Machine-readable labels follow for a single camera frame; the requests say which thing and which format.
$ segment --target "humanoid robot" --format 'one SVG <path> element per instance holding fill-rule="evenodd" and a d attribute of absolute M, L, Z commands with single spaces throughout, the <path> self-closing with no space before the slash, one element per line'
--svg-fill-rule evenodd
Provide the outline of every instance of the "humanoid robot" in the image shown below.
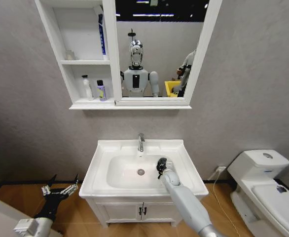
<path fill-rule="evenodd" d="M 177 86 L 174 86 L 172 88 L 172 93 L 177 94 L 178 93 L 178 97 L 183 97 L 184 96 L 184 92 L 186 89 L 186 84 L 188 81 L 188 77 L 190 74 L 190 69 L 193 65 L 193 61 L 195 58 L 195 54 L 196 54 L 196 50 L 194 50 L 193 52 L 191 52 L 189 55 L 187 55 L 187 57 L 185 58 L 183 64 L 179 67 L 179 69 L 177 70 L 177 74 L 181 77 L 181 83 Z"/>
<path fill-rule="evenodd" d="M 129 97 L 143 97 L 145 88 L 148 84 L 148 81 L 151 85 L 153 97 L 159 96 L 159 76 L 157 72 L 148 73 L 142 66 L 141 61 L 143 59 L 143 44 L 140 40 L 134 39 L 136 33 L 128 33 L 128 36 L 132 37 L 130 43 L 129 52 L 131 66 L 125 71 L 120 72 L 121 82 L 125 81 L 125 86 L 128 90 Z"/>

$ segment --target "cabinet door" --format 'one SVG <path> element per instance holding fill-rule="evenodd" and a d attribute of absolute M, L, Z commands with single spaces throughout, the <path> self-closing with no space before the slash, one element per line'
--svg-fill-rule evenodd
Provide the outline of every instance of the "cabinet door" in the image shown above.
<path fill-rule="evenodd" d="M 141 220 L 143 202 L 98 203 L 97 205 L 107 222 L 133 222 Z"/>
<path fill-rule="evenodd" d="M 173 222 L 181 219 L 181 215 L 173 203 L 145 202 L 142 221 Z"/>

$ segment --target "toilet flush button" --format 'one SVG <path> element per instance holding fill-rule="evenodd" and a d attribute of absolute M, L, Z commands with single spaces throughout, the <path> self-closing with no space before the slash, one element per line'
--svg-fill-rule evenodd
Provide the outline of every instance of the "toilet flush button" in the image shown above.
<path fill-rule="evenodd" d="M 270 158 L 270 159 L 273 158 L 272 155 L 270 155 L 270 154 L 268 154 L 268 153 L 263 153 L 263 156 L 265 156 L 266 158 Z"/>

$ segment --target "toilet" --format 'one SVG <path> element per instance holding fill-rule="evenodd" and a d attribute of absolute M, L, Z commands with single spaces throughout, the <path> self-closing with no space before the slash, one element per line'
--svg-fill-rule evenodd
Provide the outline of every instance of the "toilet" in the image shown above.
<path fill-rule="evenodd" d="M 277 151 L 254 150 L 228 167 L 238 184 L 232 202 L 255 237 L 289 237 L 289 190 L 274 180 L 288 165 Z"/>

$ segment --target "sink cabinet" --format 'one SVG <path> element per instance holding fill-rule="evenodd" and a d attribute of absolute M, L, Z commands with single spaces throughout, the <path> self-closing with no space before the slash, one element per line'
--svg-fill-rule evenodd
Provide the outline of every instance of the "sink cabinet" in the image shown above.
<path fill-rule="evenodd" d="M 182 220 L 168 197 L 105 197 L 86 201 L 103 227 L 123 222 L 170 222 L 176 226 Z"/>
<path fill-rule="evenodd" d="M 170 222 L 182 219 L 156 169 L 161 157 L 173 163 L 181 183 L 201 200 L 208 190 L 183 140 L 151 140 L 138 152 L 138 140 L 100 140 L 87 170 L 80 197 L 104 227 L 121 222 Z"/>

